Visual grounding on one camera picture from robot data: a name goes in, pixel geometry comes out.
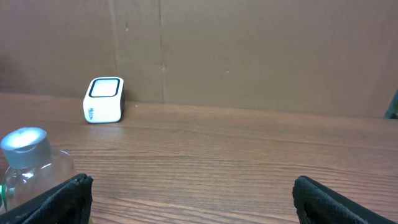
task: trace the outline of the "white cube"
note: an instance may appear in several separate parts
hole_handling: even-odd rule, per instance
[[[83,111],[89,123],[120,121],[124,110],[124,81],[118,77],[100,77],[88,86]]]

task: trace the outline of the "table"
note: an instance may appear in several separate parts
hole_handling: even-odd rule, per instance
[[[88,124],[82,99],[0,102],[1,137],[43,128],[94,178],[94,223],[298,223],[300,175],[398,222],[393,120],[127,102],[121,122]]]

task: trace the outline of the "cardboard panel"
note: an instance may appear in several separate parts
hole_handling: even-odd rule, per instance
[[[83,97],[113,75],[107,0],[0,2],[0,91]]]
[[[110,0],[118,74],[126,96],[136,101],[163,101],[158,0]]]
[[[397,88],[386,63],[397,11],[395,0],[161,1],[165,102],[381,117],[392,95],[379,91]]]

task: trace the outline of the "transparent bottle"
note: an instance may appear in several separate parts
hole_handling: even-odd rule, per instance
[[[1,190],[6,211],[76,175],[72,158],[52,149],[43,129],[18,129],[1,141],[1,148],[10,165]]]

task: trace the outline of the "white bottle cap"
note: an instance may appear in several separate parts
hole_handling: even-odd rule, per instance
[[[1,149],[10,167],[36,167],[49,160],[52,148],[47,133],[41,128],[20,128],[1,140]]]

